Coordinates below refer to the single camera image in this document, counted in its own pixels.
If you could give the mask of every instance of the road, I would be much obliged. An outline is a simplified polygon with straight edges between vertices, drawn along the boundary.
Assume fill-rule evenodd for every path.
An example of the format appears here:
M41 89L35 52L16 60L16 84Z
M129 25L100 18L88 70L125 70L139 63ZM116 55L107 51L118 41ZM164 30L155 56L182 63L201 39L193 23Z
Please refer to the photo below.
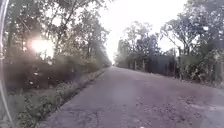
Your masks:
M109 68L45 128L223 128L224 93L159 75Z

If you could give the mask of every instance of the sun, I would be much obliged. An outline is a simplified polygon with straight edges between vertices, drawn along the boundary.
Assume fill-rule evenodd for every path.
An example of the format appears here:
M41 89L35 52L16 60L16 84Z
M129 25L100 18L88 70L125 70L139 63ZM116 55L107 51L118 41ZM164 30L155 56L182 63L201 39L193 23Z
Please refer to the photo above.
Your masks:
M53 43L47 40L36 39L31 43L31 48L34 52L46 54L47 57L53 57L54 47Z

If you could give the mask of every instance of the grass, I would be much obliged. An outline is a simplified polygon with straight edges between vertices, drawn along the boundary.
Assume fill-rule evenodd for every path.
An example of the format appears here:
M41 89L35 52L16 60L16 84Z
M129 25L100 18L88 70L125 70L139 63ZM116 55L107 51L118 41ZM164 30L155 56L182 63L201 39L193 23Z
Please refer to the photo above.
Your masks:
M50 113L56 111L65 102L84 89L88 82L93 81L104 69L89 73L79 79L79 82L61 83L54 88L30 90L28 92L9 95L13 106L13 117L16 127L34 128Z

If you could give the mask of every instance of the bush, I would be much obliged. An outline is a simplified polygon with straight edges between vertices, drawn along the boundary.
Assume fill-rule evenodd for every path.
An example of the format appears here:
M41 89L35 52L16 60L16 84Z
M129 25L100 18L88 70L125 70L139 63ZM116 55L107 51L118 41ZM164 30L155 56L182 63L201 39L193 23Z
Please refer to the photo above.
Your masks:
M94 59L57 55L43 60L28 52L14 52L4 60L5 82L10 91L49 88L102 68Z

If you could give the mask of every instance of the sky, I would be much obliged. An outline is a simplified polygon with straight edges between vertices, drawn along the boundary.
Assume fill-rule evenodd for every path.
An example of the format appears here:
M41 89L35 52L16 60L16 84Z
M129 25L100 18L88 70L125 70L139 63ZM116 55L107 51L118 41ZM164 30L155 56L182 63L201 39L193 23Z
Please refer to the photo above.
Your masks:
M153 25L153 31L159 32L161 26L183 11L187 0L115 0L108 4L108 10L101 10L101 23L110 30L106 42L107 54L112 62L117 51L123 30L133 21L148 22ZM173 48L168 39L158 42L163 51Z

